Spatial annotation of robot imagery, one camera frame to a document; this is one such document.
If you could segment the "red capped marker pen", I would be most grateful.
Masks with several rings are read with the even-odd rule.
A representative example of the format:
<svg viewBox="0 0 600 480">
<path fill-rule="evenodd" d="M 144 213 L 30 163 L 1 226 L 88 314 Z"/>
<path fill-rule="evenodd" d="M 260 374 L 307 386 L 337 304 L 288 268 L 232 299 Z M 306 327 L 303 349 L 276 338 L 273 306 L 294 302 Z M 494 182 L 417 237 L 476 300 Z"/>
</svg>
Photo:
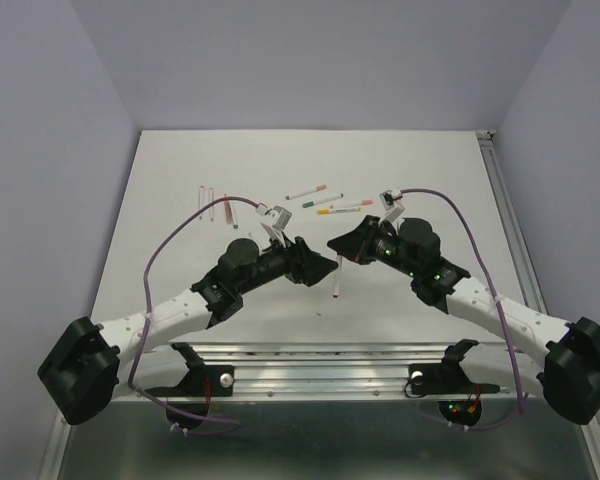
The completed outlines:
<svg viewBox="0 0 600 480">
<path fill-rule="evenodd" d="M 337 263 L 337 268 L 334 272 L 333 291 L 332 291 L 333 299 L 338 299 L 340 296 L 340 283 L 341 283 L 342 263 L 343 263 L 343 257 L 341 255 L 336 256 L 336 263 Z"/>
</svg>

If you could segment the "peach capped marker pen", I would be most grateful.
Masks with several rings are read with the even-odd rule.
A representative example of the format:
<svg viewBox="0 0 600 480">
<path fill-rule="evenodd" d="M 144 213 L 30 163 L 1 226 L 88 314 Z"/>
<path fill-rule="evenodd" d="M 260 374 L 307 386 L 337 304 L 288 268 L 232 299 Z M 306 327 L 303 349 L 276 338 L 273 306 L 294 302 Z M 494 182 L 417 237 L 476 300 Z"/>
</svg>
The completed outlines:
<svg viewBox="0 0 600 480">
<path fill-rule="evenodd" d="M 307 196 L 307 195 L 311 195 L 311 194 L 323 191 L 326 188 L 327 188 L 327 186 L 325 184 L 317 185 L 317 186 L 312 187 L 312 188 L 310 188 L 308 190 L 304 190 L 304 191 L 301 191 L 301 192 L 296 192 L 296 193 L 288 194 L 288 195 L 285 196 L 285 199 L 286 200 L 295 200 L 295 199 L 298 199 L 298 198 L 301 198 L 301 197 L 304 197 L 304 196 Z"/>
</svg>

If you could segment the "dark green capped marker pen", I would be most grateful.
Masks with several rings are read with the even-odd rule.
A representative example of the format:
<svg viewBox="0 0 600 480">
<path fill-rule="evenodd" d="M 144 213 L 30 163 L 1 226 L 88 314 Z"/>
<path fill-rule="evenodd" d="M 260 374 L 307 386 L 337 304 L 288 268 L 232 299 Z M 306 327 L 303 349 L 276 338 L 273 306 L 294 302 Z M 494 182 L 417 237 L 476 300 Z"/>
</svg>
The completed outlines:
<svg viewBox="0 0 600 480">
<path fill-rule="evenodd" d="M 238 219 L 237 219 L 237 213 L 236 213 L 236 208 L 234 206 L 234 203 L 232 201 L 229 201 L 229 210 L 231 213 L 231 225 L 232 228 L 234 230 L 238 230 L 239 229 L 239 224 L 238 224 Z"/>
</svg>

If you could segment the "brown capped marker pen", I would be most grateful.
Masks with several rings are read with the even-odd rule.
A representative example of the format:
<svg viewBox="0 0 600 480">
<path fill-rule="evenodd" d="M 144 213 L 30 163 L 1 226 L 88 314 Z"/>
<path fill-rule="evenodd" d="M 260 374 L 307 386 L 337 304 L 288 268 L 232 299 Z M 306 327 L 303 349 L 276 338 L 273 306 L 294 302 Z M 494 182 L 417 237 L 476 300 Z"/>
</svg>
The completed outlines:
<svg viewBox="0 0 600 480">
<path fill-rule="evenodd" d="M 229 206 L 228 206 L 229 201 L 230 200 L 228 198 L 228 195 L 224 194 L 223 195 L 223 205 L 224 205 L 224 212 L 225 212 L 226 223 L 227 223 L 227 225 L 232 226 L 231 225 L 231 213 L 230 213 Z"/>
</svg>

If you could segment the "grey capped marker pen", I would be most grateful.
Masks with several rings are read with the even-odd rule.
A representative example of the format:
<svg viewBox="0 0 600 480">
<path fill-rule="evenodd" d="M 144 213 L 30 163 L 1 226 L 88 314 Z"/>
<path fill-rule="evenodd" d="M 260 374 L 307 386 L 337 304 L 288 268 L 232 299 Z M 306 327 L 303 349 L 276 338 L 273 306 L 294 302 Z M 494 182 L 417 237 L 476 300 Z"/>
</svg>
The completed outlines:
<svg viewBox="0 0 600 480">
<path fill-rule="evenodd" d="M 204 185 L 200 185 L 198 188 L 198 210 L 201 212 L 198 216 L 198 220 L 202 221 L 204 218 L 204 212 L 202 211 L 205 205 L 205 192 L 206 189 Z"/>
</svg>

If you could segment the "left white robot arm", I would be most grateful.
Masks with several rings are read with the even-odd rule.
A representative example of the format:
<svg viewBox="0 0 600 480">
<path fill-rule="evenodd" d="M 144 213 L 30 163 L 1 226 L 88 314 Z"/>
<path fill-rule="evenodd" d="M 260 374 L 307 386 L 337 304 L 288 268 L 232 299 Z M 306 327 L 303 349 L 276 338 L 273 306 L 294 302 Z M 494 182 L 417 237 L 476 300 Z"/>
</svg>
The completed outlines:
<svg viewBox="0 0 600 480">
<path fill-rule="evenodd" d="M 244 305 L 245 294 L 280 278 L 312 287 L 334 272 L 335 261 L 302 238 L 260 250 L 232 241 L 214 268 L 166 302 L 116 320 L 71 322 L 37 375 L 71 425 L 98 415 L 116 397 L 138 393 L 157 400 L 229 395 L 220 378 L 231 369 L 205 364 L 181 336 L 213 328 Z"/>
</svg>

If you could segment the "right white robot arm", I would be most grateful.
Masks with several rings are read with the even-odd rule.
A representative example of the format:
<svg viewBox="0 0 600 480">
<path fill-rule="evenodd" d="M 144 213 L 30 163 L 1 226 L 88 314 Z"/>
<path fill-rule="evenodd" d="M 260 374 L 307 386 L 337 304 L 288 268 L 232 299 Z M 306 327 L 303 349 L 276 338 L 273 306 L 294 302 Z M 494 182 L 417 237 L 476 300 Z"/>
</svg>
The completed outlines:
<svg viewBox="0 0 600 480">
<path fill-rule="evenodd" d="M 440 253 L 431 225 L 406 218 L 398 228 L 366 217 L 328 247 L 347 260 L 379 261 L 411 279 L 425 305 L 481 327 L 504 340 L 494 346 L 463 339 L 437 363 L 411 375 L 417 396 L 496 393 L 508 388 L 542 398 L 562 418 L 588 424 L 600 410 L 600 326 L 568 322 L 505 298 Z"/>
</svg>

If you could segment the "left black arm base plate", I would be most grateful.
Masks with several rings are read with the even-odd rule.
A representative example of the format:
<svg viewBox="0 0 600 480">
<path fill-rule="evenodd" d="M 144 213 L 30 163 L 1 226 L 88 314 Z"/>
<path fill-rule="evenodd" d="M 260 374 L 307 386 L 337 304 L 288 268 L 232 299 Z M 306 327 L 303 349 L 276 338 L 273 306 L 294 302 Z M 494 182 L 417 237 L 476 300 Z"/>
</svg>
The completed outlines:
<svg viewBox="0 0 600 480">
<path fill-rule="evenodd" d="M 231 397 L 234 378 L 233 365 L 205 364 L 203 367 L 196 367 L 192 373 L 187 373 L 175 386 L 160 385 L 146 388 L 146 391 L 155 397 L 164 398 L 202 398 L 207 395 L 211 398 Z"/>
</svg>

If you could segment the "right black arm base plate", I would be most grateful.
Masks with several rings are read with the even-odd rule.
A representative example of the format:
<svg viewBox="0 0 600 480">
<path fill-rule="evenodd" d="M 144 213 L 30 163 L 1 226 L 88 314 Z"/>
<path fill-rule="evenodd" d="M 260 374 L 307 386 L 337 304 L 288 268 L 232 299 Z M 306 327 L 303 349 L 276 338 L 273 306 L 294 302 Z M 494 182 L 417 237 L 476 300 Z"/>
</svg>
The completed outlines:
<svg viewBox="0 0 600 480">
<path fill-rule="evenodd" d="M 498 394 L 500 391 L 497 385 L 471 381 L 457 365 L 421 363 L 410 366 L 407 392 L 416 397 Z"/>
</svg>

